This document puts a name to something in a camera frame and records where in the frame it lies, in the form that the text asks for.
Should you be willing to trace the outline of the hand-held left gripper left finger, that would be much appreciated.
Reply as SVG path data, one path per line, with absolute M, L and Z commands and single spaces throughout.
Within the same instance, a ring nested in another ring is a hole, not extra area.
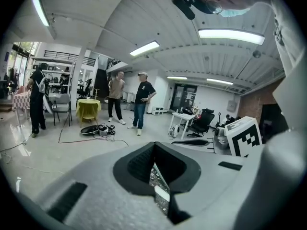
M 116 149 L 85 159 L 50 183 L 39 207 L 74 230 L 168 230 L 172 222 L 153 195 L 134 195 L 113 175 L 117 160 L 145 146 Z

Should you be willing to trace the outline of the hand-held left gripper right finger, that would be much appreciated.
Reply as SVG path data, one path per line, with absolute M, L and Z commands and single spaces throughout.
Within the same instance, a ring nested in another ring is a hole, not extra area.
M 232 188 L 245 159 L 155 142 L 154 163 L 169 191 L 157 225 L 233 225 L 242 198 Z

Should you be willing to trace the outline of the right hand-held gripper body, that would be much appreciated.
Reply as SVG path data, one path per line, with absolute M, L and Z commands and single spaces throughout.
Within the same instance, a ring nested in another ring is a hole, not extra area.
M 257 120 L 249 116 L 218 127 L 213 136 L 215 153 L 223 155 L 246 157 L 255 146 L 261 144 Z

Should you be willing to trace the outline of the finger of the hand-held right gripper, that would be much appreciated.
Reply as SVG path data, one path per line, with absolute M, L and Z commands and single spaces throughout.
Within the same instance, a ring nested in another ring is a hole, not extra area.
M 203 139 L 189 139 L 173 141 L 171 144 L 182 147 L 204 148 L 209 145 L 209 142 Z

